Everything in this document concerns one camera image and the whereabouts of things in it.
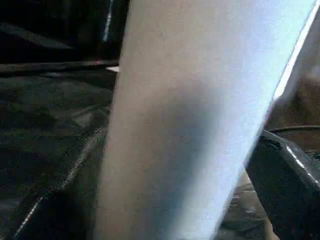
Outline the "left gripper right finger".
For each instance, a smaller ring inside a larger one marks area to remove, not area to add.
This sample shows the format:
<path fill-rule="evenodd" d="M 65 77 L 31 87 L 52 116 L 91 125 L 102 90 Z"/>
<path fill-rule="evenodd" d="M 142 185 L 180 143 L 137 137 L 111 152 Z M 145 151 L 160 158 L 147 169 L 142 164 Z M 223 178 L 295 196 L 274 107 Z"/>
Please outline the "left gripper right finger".
<path fill-rule="evenodd" d="M 264 130 L 245 170 L 279 239 L 320 238 L 319 129 Z"/>

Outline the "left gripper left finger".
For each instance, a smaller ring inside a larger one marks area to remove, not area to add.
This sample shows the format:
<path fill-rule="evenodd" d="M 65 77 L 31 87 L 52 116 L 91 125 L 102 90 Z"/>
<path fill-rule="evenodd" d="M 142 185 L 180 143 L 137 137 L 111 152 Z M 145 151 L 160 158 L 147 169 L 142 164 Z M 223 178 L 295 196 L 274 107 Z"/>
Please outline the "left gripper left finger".
<path fill-rule="evenodd" d="M 46 165 L 12 210 L 12 239 L 93 239 L 107 132 L 85 132 Z"/>

